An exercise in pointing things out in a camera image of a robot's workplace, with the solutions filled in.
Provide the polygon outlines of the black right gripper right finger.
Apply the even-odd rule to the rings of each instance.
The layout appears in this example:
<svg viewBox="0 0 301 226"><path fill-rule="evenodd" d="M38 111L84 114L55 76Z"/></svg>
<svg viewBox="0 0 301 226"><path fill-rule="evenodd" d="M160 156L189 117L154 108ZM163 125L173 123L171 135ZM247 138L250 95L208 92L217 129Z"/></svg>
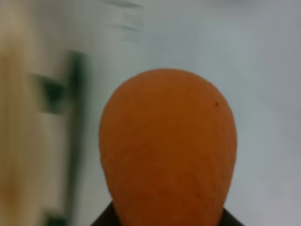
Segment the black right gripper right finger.
<svg viewBox="0 0 301 226"><path fill-rule="evenodd" d="M244 226L244 225L224 208L218 226Z"/></svg>

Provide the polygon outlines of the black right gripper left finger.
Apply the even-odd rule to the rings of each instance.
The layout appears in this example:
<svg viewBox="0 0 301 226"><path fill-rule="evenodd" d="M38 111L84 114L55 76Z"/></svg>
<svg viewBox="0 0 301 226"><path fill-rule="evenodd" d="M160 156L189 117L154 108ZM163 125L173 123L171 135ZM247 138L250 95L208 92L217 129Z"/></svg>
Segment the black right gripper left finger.
<svg viewBox="0 0 301 226"><path fill-rule="evenodd" d="M111 202L91 226L121 226L114 205Z"/></svg>

